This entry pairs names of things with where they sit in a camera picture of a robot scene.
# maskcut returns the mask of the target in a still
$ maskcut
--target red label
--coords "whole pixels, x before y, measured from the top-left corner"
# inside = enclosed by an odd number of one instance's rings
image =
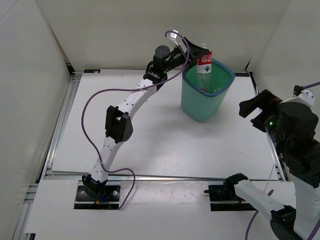
[[[206,64],[211,64],[211,61],[212,61],[212,51],[202,57],[197,58],[196,64],[206,65]]]

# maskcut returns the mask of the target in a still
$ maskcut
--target white wall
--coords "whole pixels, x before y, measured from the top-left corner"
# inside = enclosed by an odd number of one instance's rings
[[[320,1],[291,0],[266,46],[254,79],[260,91],[270,90],[281,99],[292,97],[296,84],[320,81]],[[312,111],[320,117],[320,86]],[[320,124],[316,137],[319,138]]]
[[[36,0],[68,59],[84,68],[145,69],[167,30],[212,43],[244,70],[257,60],[289,0]]]
[[[36,2],[18,0],[12,7],[9,3],[12,6],[13,1],[0,2],[0,238],[3,240],[12,238],[28,186],[39,176],[70,80]]]

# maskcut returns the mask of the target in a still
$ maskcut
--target teal trash bin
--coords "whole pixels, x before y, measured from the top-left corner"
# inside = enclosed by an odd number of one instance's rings
[[[185,69],[182,73],[181,108],[197,122],[207,121],[219,109],[229,87],[235,80],[235,73],[212,59],[212,70],[207,92],[198,87],[197,67]]]

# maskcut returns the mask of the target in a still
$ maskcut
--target bottle label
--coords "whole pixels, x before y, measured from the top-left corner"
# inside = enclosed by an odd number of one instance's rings
[[[197,74],[209,74],[211,73],[212,52],[199,57],[196,60],[196,73]]]

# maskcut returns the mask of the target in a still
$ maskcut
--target bin rim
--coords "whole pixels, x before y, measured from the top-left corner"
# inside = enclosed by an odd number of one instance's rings
[[[213,92],[213,93],[208,93],[208,92],[205,92],[205,91],[202,91],[200,88],[197,88],[194,84],[192,84],[190,82],[190,80],[187,78],[186,74],[187,72],[190,70],[190,69],[185,69],[183,70],[182,72],[182,79],[190,86],[192,87],[194,90],[196,90],[197,92],[201,93],[202,95],[205,95],[206,97],[216,97],[218,96],[219,94],[223,93],[225,90],[227,90],[230,85],[234,82],[235,80],[235,73],[229,68],[227,67],[226,65],[224,65],[223,63],[215,60],[214,58],[212,58],[212,63],[211,64],[215,64],[217,65],[218,67],[222,68],[223,70],[225,70],[229,75],[230,75],[230,81],[228,82],[227,85],[225,85],[223,88],[221,88],[219,91],[216,91],[216,92]]]

